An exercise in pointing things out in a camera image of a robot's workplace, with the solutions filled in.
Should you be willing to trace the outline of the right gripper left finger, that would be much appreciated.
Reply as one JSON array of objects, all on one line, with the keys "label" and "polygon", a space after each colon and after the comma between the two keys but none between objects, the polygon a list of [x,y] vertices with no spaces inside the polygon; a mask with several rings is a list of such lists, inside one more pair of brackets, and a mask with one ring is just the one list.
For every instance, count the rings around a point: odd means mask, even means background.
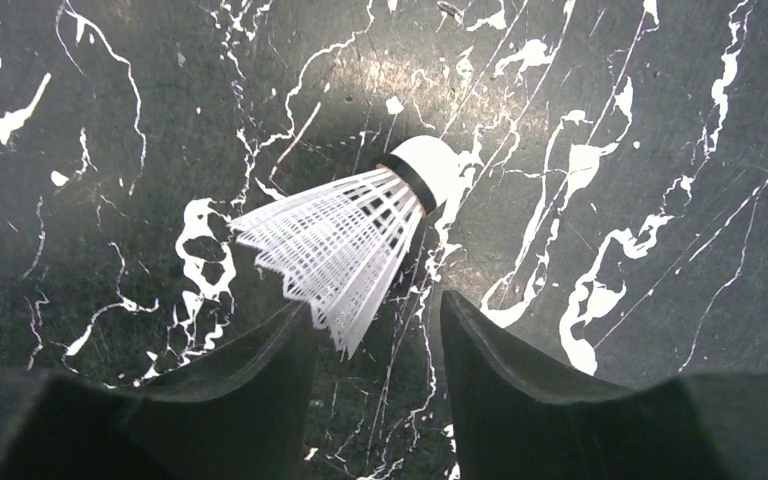
[{"label": "right gripper left finger", "polygon": [[291,303],[137,388],[0,369],[0,479],[294,479],[314,357]]}]

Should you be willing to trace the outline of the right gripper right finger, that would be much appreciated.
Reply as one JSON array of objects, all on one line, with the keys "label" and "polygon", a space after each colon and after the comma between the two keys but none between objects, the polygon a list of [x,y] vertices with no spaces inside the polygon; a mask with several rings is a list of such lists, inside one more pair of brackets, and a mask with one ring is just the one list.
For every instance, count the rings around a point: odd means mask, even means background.
[{"label": "right gripper right finger", "polygon": [[441,298],[465,479],[768,479],[768,374],[704,373],[631,390]]}]

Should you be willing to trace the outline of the white shuttlecock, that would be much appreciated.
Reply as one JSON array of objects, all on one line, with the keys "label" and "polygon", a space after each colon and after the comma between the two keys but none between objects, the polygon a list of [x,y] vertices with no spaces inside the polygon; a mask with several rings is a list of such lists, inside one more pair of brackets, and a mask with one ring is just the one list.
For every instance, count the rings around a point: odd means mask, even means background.
[{"label": "white shuttlecock", "polygon": [[308,305],[313,325],[352,357],[423,219],[454,192],[462,167],[443,140],[411,137],[374,169],[261,206],[228,223],[282,295]]}]

